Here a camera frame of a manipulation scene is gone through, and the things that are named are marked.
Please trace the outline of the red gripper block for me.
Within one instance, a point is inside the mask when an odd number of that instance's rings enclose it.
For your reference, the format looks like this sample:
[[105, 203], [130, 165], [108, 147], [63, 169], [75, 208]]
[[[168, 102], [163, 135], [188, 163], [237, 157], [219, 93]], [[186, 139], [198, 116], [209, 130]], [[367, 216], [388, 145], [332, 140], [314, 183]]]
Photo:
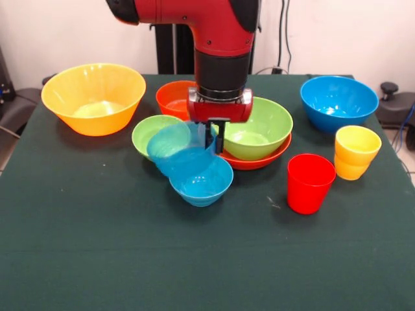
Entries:
[[[187, 110], [189, 118], [194, 122], [246, 122], [252, 112], [254, 96], [251, 89], [246, 88], [241, 96], [231, 100], [213, 100], [203, 97], [196, 87], [188, 88]], [[208, 149], [214, 137], [211, 125], [205, 125], [205, 149]], [[224, 147], [224, 125], [217, 125], [216, 153], [222, 153]]]

